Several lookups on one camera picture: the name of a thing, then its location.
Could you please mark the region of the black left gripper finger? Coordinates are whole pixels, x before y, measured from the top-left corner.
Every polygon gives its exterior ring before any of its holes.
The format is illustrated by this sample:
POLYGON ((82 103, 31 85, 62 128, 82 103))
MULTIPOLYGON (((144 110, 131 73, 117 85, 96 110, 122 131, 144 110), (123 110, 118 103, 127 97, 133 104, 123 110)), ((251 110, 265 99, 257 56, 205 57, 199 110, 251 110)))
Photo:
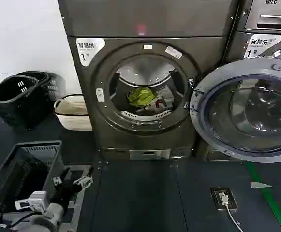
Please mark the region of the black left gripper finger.
POLYGON ((59 176, 55 176, 52 178, 53 183, 55 186, 60 185, 63 183, 66 175, 68 174, 69 169, 64 169, 63 172, 59 176))
POLYGON ((87 174, 73 182, 73 186, 79 186, 80 188, 89 188, 93 183, 92 173, 93 169, 89 169, 87 174))

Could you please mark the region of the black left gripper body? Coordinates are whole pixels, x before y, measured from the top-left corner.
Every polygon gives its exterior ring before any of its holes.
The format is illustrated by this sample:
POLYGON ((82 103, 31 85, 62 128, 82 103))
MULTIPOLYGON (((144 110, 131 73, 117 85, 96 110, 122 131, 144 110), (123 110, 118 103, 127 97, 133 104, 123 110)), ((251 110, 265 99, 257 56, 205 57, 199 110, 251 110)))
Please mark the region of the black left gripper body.
POLYGON ((61 206, 68 206, 70 199, 79 192, 79 185, 72 180, 64 180, 56 187, 54 196, 50 203, 56 203, 61 206))

